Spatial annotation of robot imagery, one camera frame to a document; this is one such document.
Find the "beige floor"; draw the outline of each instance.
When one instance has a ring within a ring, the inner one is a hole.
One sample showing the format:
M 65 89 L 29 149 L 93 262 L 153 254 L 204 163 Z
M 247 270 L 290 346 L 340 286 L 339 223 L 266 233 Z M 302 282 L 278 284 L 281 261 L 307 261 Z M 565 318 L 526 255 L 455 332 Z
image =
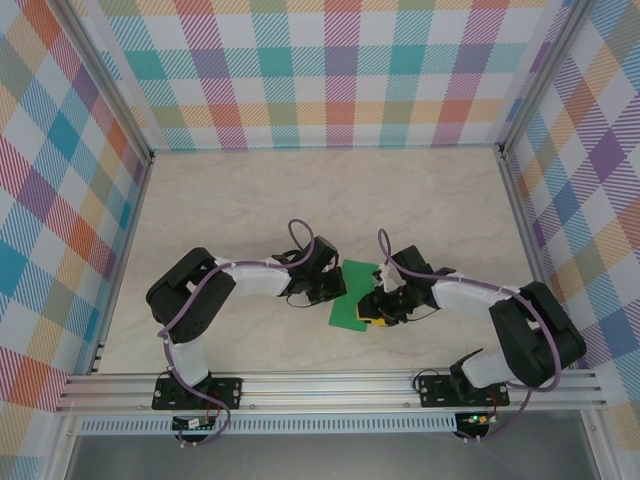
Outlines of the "beige floor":
M 531 275 L 488 148 L 297 150 L 159 156 L 118 297 L 101 373 L 159 372 L 159 330 L 144 296 L 195 246 L 232 259 L 292 247 L 287 221 L 306 219 L 341 257 L 380 262 L 415 243 L 434 268 L 524 284 Z M 328 325 L 330 304 L 229 300 L 205 333 L 213 371 L 448 366 L 496 343 L 490 325 L 451 312 L 358 333 Z

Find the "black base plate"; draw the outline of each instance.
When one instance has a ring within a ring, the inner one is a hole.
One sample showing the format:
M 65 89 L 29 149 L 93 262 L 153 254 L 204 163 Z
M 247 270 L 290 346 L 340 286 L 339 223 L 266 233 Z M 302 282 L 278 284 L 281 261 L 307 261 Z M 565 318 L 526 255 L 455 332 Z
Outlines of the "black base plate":
M 237 410 L 240 407 L 242 397 L 241 378 L 215 378 L 209 376 L 202 380 L 193 388 L 210 397 L 222 401 L 229 407 L 229 410 Z M 158 378 L 155 392 L 160 392 L 159 396 L 154 394 L 151 408 L 153 410 L 203 410 L 207 409 L 209 402 L 187 392 L 178 383 L 173 375 Z
M 420 405 L 422 407 L 493 407 L 494 401 L 489 393 L 496 398 L 498 407 L 509 405 L 509 392 L 504 383 L 495 383 L 468 395 L 466 401 L 461 401 L 449 383 L 450 375 L 421 375 L 416 381 L 420 391 Z

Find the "robotic arm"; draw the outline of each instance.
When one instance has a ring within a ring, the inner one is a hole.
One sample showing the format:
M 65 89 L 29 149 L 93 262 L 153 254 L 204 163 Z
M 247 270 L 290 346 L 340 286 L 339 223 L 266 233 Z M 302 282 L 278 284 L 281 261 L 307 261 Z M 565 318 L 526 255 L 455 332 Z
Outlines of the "robotic arm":
M 543 283 L 488 290 L 487 284 L 463 281 L 464 277 L 450 268 L 434 272 L 415 246 L 393 255 L 391 260 L 400 267 L 398 273 L 405 283 L 389 288 L 390 267 L 381 266 L 381 270 L 374 273 L 379 285 L 358 303 L 358 316 L 362 320 L 394 326 L 411 321 L 407 316 L 419 306 L 427 305 L 473 315 L 493 324 L 498 334 L 500 347 L 478 350 L 451 366 L 451 387 L 461 401 L 478 389 L 515 379 L 527 387 L 537 388 L 556 374 L 552 349 L 540 326 L 528 309 L 508 292 L 519 293 L 539 314 L 551 332 L 561 368 L 586 352 L 584 339 Z M 434 277 L 418 278 L 407 272 Z
M 306 294 L 311 305 L 328 302 L 346 293 L 338 251 L 327 240 L 315 237 L 301 250 L 273 255 L 262 261 L 237 262 L 214 258 L 204 248 L 194 248 L 148 291 L 146 300 L 153 318 L 167 327 L 187 303 L 195 287 L 216 267 L 231 268 L 215 273 L 179 323 L 169 330 L 169 351 L 174 368 L 189 385 L 195 386 L 209 374 L 205 362 L 202 334 L 209 327 L 227 298 L 246 295 L 289 297 Z M 268 265 L 282 265 L 273 268 Z

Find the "table surface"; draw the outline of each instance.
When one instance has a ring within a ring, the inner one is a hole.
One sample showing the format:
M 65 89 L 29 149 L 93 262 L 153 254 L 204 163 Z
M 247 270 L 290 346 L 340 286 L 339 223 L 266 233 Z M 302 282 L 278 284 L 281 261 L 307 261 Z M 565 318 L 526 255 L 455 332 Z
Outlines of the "table surface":
M 100 373 L 161 372 L 167 362 L 145 294 L 186 252 L 265 258 L 293 248 L 290 218 L 308 221 L 342 259 L 379 263 L 415 244 L 434 269 L 498 284 L 531 281 L 490 148 L 295 150 L 160 155 L 134 237 Z M 229 299 L 204 334 L 212 371 L 448 366 L 497 343 L 493 327 L 439 311 L 413 324 L 328 325 L 331 303 Z

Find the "green sponge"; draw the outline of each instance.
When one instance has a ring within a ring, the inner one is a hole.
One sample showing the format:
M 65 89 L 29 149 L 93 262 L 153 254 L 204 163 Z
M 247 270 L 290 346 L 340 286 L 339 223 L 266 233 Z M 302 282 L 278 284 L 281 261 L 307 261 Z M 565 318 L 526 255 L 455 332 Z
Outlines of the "green sponge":
M 366 332 L 367 324 L 357 318 L 358 302 L 373 290 L 373 272 L 378 269 L 375 263 L 345 260 L 342 263 L 342 276 L 347 285 L 347 294 L 333 301 L 329 325 Z

